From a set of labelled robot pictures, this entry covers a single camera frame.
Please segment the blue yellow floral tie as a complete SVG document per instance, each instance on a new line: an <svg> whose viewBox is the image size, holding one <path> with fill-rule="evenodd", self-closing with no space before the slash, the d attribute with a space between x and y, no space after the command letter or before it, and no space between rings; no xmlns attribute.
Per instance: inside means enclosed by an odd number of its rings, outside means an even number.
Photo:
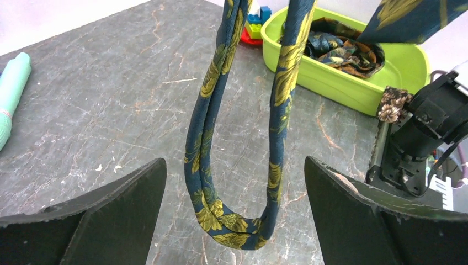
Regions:
<svg viewBox="0 0 468 265"><path fill-rule="evenodd" d="M269 97L273 73L262 52L240 46L224 93L212 144L216 190L234 211L257 217L266 203ZM273 237L246 262L321 262L304 182L308 155L358 180L368 166L377 121L302 87L295 89L286 142L283 198Z"/></svg>

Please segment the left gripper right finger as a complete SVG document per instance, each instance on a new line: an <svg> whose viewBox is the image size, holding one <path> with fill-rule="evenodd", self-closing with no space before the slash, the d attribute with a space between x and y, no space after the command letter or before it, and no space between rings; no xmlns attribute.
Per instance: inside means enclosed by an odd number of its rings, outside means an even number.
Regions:
<svg viewBox="0 0 468 265"><path fill-rule="evenodd" d="M467 263L467 214L395 196L311 156L304 174L325 264Z"/></svg>

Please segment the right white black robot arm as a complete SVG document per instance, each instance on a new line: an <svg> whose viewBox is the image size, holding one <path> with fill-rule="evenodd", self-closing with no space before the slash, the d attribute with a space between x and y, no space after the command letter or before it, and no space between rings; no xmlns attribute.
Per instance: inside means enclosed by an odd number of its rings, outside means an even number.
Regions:
<svg viewBox="0 0 468 265"><path fill-rule="evenodd" d="M412 94L386 87L365 183L386 183L422 197L438 168L467 138L467 62Z"/></svg>

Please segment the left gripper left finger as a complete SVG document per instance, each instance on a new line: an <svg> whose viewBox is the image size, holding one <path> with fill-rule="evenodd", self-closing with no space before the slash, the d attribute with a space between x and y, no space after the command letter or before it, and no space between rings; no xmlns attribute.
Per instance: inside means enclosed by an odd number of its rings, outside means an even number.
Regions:
<svg viewBox="0 0 468 265"><path fill-rule="evenodd" d="M37 213L2 217L1 263L145 264L166 179L157 158Z"/></svg>

